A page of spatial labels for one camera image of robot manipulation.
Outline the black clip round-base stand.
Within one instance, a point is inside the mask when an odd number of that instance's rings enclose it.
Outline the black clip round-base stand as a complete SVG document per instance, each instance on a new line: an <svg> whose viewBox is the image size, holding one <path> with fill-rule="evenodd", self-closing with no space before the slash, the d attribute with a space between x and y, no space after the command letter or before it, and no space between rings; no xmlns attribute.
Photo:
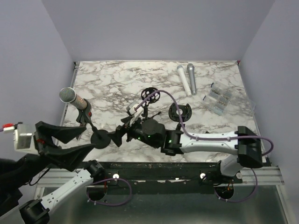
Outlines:
<svg viewBox="0 0 299 224"><path fill-rule="evenodd" d="M93 134L90 138L90 142L95 145L96 149L106 148L111 142L111 138L108 136L108 131L103 129L99 130L92 123L92 106L86 99L81 98L81 100L78 101L78 103L79 105L76 106L78 110L78 116L76 121L81 126L86 127L87 124L91 126Z"/></svg>

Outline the black tripod microphone stand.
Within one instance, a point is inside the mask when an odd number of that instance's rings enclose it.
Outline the black tripod microphone stand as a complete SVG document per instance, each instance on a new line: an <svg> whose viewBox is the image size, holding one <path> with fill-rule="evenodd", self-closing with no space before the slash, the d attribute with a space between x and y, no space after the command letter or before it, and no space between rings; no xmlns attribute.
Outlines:
<svg viewBox="0 0 299 224"><path fill-rule="evenodd" d="M153 92L157 91L157 88L155 87L148 87L146 89L144 89L141 92L141 98L142 100L146 99L148 96L150 96L143 104L142 104L142 108L143 108L143 113L142 113L142 117L143 120L147 120L147 119L153 119L155 116L160 115L161 112L158 112L156 114L154 114L153 116L149 117L148 116L148 106L150 104L156 103L159 99L160 99L160 93L157 92L155 94L153 94Z"/></svg>

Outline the copper body mesh microphone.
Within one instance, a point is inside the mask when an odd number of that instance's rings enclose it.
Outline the copper body mesh microphone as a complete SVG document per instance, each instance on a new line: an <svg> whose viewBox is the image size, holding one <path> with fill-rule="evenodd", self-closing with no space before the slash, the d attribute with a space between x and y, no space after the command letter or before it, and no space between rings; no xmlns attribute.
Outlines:
<svg viewBox="0 0 299 224"><path fill-rule="evenodd" d="M59 98L62 102L71 104L80 110L84 110L87 107L87 102L71 87L61 89L59 92Z"/></svg>

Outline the black round-base shock-mount stand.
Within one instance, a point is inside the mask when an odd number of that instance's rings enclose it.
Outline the black round-base shock-mount stand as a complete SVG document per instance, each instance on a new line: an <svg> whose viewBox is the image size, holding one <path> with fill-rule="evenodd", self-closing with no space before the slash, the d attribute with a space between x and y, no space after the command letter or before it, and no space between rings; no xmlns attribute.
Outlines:
<svg viewBox="0 0 299 224"><path fill-rule="evenodd" d="M187 122L192 117L192 108L189 104L186 105L178 105L178 109L175 103L172 103L168 110L169 118L177 122L176 130L180 130L182 125L180 124L179 114L181 115L182 121Z"/></svg>

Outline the white foam-head microphone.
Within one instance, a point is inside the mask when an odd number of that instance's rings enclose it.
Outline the white foam-head microphone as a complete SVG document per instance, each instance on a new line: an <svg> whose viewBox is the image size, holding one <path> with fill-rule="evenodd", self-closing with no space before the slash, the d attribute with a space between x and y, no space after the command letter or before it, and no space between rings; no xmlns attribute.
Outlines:
<svg viewBox="0 0 299 224"><path fill-rule="evenodd" d="M189 84L187 82L187 79L186 79L186 76L185 76L185 70L184 70L182 65L177 66L177 73L180 76L181 82L183 84L183 87L184 87L184 90L185 90L187 96L191 96L192 95L191 94L191 89L190 89Z"/></svg>

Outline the silver grey handheld microphone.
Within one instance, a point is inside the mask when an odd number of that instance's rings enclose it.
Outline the silver grey handheld microphone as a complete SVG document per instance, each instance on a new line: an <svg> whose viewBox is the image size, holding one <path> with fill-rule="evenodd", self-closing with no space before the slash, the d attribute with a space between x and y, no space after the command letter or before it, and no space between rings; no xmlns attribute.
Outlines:
<svg viewBox="0 0 299 224"><path fill-rule="evenodd" d="M192 63L189 63L187 65L187 72L189 74L189 80L191 85L191 93L192 95L197 94L197 88L196 88L196 81L195 81L195 74L194 74L194 65Z"/></svg>

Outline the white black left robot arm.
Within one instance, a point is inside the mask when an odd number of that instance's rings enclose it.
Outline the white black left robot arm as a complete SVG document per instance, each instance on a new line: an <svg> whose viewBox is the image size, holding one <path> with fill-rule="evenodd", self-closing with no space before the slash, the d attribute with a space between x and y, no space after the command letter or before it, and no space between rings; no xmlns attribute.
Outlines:
<svg viewBox="0 0 299 224"><path fill-rule="evenodd" d="M0 160L0 218L17 213L22 224L46 224L50 215L66 199L89 184L103 181L102 166L89 161L72 179L46 196L38 196L23 205L22 186L36 186L54 165L67 171L75 171L83 159L94 149L94 144L62 149L54 139L68 143L82 134L84 126L54 126L42 121L34 126L18 122L1 127L3 133L13 133L14 150L25 155L17 161Z"/></svg>

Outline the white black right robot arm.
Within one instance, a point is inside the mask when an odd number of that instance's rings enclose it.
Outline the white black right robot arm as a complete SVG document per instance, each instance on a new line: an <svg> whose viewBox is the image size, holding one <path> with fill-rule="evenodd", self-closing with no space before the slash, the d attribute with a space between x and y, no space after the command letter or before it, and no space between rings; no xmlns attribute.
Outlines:
<svg viewBox="0 0 299 224"><path fill-rule="evenodd" d="M124 135L127 136L127 141L139 140L148 146L159 148L169 156L193 152L228 154L215 171L215 178L221 183L227 182L243 168L263 167L261 141L246 126L239 126L236 131L228 133L185 133L180 127L167 130L154 119L138 119L132 125L126 123L108 133L118 147L122 145Z"/></svg>

